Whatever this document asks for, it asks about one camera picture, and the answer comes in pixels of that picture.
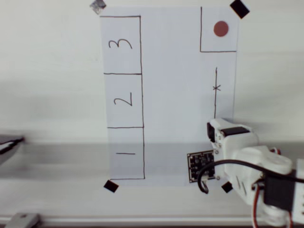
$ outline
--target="drawn rectangle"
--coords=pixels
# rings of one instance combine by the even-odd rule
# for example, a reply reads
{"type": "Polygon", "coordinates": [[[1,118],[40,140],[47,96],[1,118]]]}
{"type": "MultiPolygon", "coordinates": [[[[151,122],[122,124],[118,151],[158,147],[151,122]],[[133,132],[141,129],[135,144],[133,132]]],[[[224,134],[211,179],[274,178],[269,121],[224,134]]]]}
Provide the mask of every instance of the drawn rectangle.
{"type": "Polygon", "coordinates": [[[141,74],[140,17],[101,17],[104,72],[141,74]]]}
{"type": "Polygon", "coordinates": [[[238,41],[239,18],[230,8],[200,8],[200,51],[235,52],[238,41]],[[228,25],[226,35],[219,37],[214,32],[217,22],[228,25]]]}
{"type": "Polygon", "coordinates": [[[108,127],[142,127],[141,75],[105,75],[108,127]]]}
{"type": "Polygon", "coordinates": [[[108,129],[111,179],[143,179],[143,128],[108,129]]]}

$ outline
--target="red circle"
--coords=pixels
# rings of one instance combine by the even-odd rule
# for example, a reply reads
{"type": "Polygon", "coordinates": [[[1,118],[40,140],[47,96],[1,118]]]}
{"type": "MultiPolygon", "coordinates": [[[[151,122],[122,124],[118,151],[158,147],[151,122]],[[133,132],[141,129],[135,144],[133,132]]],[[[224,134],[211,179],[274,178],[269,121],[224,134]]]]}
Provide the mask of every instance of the red circle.
{"type": "Polygon", "coordinates": [[[228,33],[228,30],[228,24],[222,20],[217,22],[213,28],[215,35],[217,35],[218,37],[223,37],[224,35],[226,35],[228,33]]]}

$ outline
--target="robotic arm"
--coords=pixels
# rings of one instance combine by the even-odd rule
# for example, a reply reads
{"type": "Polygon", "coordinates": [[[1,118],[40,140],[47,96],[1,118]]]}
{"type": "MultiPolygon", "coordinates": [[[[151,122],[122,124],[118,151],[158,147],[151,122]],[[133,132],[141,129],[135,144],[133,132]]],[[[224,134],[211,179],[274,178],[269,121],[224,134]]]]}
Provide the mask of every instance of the robotic arm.
{"type": "Polygon", "coordinates": [[[213,119],[207,123],[207,130],[215,162],[199,173],[202,192],[209,191],[205,171],[215,167],[216,175],[227,178],[241,199],[253,205],[254,219],[260,190],[264,190],[260,206],[267,224],[283,226],[291,214],[293,221],[304,223],[304,160],[298,160],[297,171],[293,170],[289,158],[277,149],[259,145],[258,136],[241,124],[213,119]]]}

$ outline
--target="metal bracket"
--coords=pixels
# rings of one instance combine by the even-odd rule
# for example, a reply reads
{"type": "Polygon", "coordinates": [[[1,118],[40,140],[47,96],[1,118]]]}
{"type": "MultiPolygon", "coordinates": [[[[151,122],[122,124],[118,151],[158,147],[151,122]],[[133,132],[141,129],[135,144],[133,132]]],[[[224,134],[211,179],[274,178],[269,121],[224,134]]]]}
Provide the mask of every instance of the metal bracket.
{"type": "Polygon", "coordinates": [[[17,213],[6,224],[5,228],[32,228],[40,222],[39,214],[17,213]]]}

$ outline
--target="black tape corner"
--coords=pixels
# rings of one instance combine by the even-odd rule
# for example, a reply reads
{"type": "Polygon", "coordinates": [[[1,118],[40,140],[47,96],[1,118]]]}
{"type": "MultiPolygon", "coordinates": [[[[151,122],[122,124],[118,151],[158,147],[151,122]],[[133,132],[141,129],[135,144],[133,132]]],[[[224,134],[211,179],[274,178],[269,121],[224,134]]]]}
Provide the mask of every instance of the black tape corner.
{"type": "Polygon", "coordinates": [[[231,190],[233,190],[233,187],[232,187],[232,184],[228,181],[226,184],[224,184],[224,185],[222,186],[222,189],[223,189],[226,193],[228,193],[228,192],[230,192],[231,190]]]}
{"type": "Polygon", "coordinates": [[[111,192],[116,192],[116,190],[118,189],[119,185],[118,184],[115,184],[114,182],[108,180],[105,185],[104,185],[104,188],[110,190],[111,192]]]}
{"type": "Polygon", "coordinates": [[[236,14],[242,19],[245,17],[250,11],[249,9],[242,3],[241,0],[235,0],[230,4],[230,7],[235,11],[236,14]]]}

